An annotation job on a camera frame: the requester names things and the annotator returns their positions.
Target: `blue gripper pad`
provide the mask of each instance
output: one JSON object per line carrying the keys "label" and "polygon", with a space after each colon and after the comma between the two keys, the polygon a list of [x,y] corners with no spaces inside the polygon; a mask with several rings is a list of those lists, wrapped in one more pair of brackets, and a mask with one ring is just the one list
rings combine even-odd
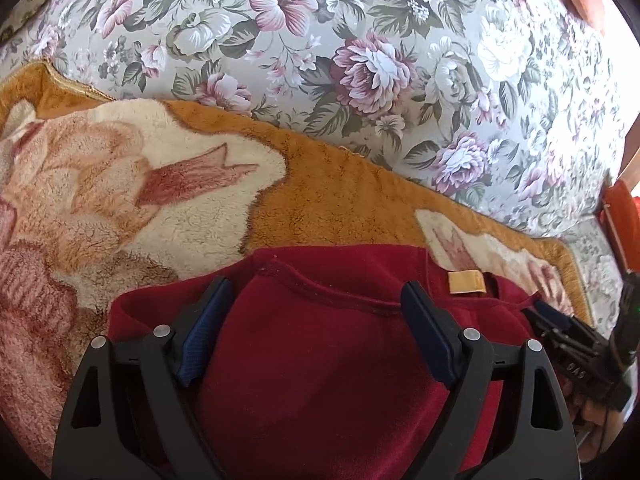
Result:
{"label": "blue gripper pad", "polygon": [[217,277],[194,305],[188,306],[174,323],[175,378],[187,387],[204,375],[218,334],[235,299],[231,282]]}
{"label": "blue gripper pad", "polygon": [[549,322],[556,325],[562,332],[571,328],[571,318],[558,312],[551,305],[546,304],[542,300],[534,301],[533,306],[536,308],[540,316],[545,317]]}
{"label": "blue gripper pad", "polygon": [[400,293],[400,309],[431,375],[451,389],[460,378],[460,327],[437,308],[418,282],[408,282]]}

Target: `black device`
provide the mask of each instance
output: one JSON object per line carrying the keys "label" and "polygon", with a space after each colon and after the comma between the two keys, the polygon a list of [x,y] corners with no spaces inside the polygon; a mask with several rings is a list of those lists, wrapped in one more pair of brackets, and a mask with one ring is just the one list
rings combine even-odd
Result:
{"label": "black device", "polygon": [[623,276],[620,313],[609,340],[576,317],[537,301],[524,310],[556,371],[575,390],[621,412],[632,395],[628,369],[640,342],[640,274]]}
{"label": "black device", "polygon": [[[201,377],[234,299],[216,278],[171,325],[129,342],[94,338],[76,373],[58,427],[52,480],[218,480],[226,478],[180,396]],[[542,345],[491,343],[462,330],[419,283],[407,283],[401,309],[432,375],[450,391],[405,480],[578,480],[574,432]],[[502,398],[483,462],[459,472],[491,381]],[[150,464],[138,441],[130,394],[143,392],[169,473]]]}

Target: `pink flower print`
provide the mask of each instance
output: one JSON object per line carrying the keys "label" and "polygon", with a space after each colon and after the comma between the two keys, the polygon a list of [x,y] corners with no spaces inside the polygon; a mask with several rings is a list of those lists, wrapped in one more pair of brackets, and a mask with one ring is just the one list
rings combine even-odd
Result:
{"label": "pink flower print", "polygon": [[539,166],[536,162],[532,162],[530,166],[524,170],[520,185],[518,186],[518,200],[522,202],[527,198],[533,198],[542,193],[542,186],[546,179],[546,169]]}
{"label": "pink flower print", "polygon": [[287,71],[285,66],[280,62],[280,60],[277,60],[272,69],[267,72],[267,79],[272,83],[282,83],[284,82],[286,73]]}
{"label": "pink flower print", "polygon": [[529,0],[513,0],[513,5],[520,12],[529,12]]}
{"label": "pink flower print", "polygon": [[316,56],[313,56],[310,52],[303,54],[292,54],[293,64],[300,70],[315,70],[316,69]]}
{"label": "pink flower print", "polygon": [[109,0],[106,2],[100,9],[96,21],[96,30],[102,32],[102,38],[110,35],[116,24],[122,25],[131,14],[132,8],[132,0]]}
{"label": "pink flower print", "polygon": [[246,54],[244,54],[245,61],[255,61],[256,59],[260,59],[264,55],[263,50],[247,50]]}
{"label": "pink flower print", "polygon": [[34,57],[51,57],[56,53],[59,42],[60,35],[57,28],[52,25],[45,25],[38,35],[38,39],[31,45],[30,53]]}
{"label": "pink flower print", "polygon": [[260,30],[280,30],[287,25],[295,36],[306,36],[309,30],[309,11],[318,10],[316,0],[249,0],[258,15],[255,21]]}
{"label": "pink flower print", "polygon": [[151,45],[142,51],[140,61],[147,77],[158,77],[166,64],[166,49],[162,45]]}
{"label": "pink flower print", "polygon": [[413,63],[383,36],[347,40],[333,58],[331,78],[338,101],[359,114],[380,117],[410,87]]}
{"label": "pink flower print", "polygon": [[504,114],[502,110],[498,110],[498,113],[495,116],[495,122],[501,128],[504,128],[507,124],[507,116]]}
{"label": "pink flower print", "polygon": [[488,169],[487,146],[476,134],[461,134],[449,146],[441,148],[432,169],[437,176],[431,186],[438,192],[454,194],[478,181]]}
{"label": "pink flower print", "polygon": [[472,111],[478,111],[478,124],[483,121],[491,123],[498,113],[499,104],[500,101],[498,101],[498,96],[494,93],[493,85],[490,84],[488,87],[479,89],[478,97],[471,105]]}
{"label": "pink flower print", "polygon": [[284,81],[274,81],[267,87],[267,94],[278,99],[279,97],[293,97],[293,92],[287,83]]}
{"label": "pink flower print", "polygon": [[229,112],[248,114],[251,109],[251,93],[227,74],[211,74],[205,83],[196,87],[196,101],[207,106],[217,106]]}
{"label": "pink flower print", "polygon": [[557,156],[554,150],[546,152],[546,181],[552,186],[564,184],[563,157]]}

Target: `cable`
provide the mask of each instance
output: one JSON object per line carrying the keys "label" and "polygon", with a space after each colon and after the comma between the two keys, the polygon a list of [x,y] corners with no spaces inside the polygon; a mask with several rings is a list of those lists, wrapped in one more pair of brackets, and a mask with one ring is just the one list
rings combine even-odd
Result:
{"label": "cable", "polygon": [[596,452],[596,457],[600,455],[602,452],[602,447],[604,445],[604,436],[607,431],[607,422],[609,421],[609,405],[607,404],[607,411],[604,414],[604,425],[602,426],[602,435],[600,436],[600,444],[598,444],[598,451]]}

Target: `hand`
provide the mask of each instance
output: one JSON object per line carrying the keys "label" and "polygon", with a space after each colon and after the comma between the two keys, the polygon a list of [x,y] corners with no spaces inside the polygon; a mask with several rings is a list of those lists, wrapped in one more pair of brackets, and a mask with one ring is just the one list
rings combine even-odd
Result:
{"label": "hand", "polygon": [[607,407],[587,399],[584,395],[573,394],[574,385],[570,381],[562,387],[562,393],[566,400],[567,408],[571,421],[575,421],[578,414],[586,422],[593,425],[590,435],[578,448],[578,458],[580,462],[589,462],[596,458],[598,453],[602,453],[609,449],[611,443],[616,439],[625,421],[622,413],[609,409],[607,415]]}

